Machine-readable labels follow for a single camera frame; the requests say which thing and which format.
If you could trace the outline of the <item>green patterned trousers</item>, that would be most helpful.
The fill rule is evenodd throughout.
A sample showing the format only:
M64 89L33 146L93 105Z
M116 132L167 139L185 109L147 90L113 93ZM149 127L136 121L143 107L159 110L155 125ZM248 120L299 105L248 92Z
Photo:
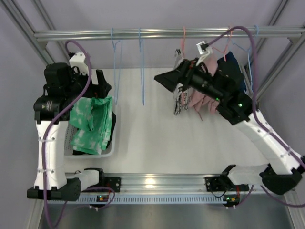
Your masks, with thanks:
M113 98L80 98L70 111L69 124L78 131L71 146L73 150L99 155L106 150L111 138Z

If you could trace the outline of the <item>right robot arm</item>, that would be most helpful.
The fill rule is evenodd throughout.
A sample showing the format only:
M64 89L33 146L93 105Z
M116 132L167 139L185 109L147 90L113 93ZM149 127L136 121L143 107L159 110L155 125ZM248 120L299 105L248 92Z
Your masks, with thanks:
M229 165L220 175L225 187L261 185L277 195L295 188L305 171L305 159L290 148L270 126L251 97L239 90L244 76L233 62L222 62L214 74L198 59L184 59L177 68L154 77L168 91L178 84L216 100L218 113L239 129L268 161L260 166Z

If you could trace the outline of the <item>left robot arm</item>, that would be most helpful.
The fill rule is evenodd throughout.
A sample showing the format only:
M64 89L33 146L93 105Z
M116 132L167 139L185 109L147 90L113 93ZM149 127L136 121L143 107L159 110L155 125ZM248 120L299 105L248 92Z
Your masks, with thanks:
M46 67L43 95L34 103L34 120L38 132L39 163L28 199L77 201L81 192L97 190L105 184L101 168L87 168L66 177L64 171L65 135L69 127L69 110L90 89L92 70L82 73L79 67L59 62Z

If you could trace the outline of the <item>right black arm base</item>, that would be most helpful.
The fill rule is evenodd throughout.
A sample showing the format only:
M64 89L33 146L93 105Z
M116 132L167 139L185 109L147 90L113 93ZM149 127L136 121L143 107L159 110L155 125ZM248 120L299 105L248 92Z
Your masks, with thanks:
M248 185L234 185L227 177L211 176L205 177L205 185L208 192L225 192L225 191L249 191Z

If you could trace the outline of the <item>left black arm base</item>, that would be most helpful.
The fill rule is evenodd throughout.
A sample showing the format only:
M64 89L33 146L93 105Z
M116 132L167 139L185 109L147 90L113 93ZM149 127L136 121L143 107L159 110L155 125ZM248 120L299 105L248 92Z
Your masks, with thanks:
M114 192L120 193L121 180L122 179L120 177L105 177L97 184L97 186L110 187L114 190Z

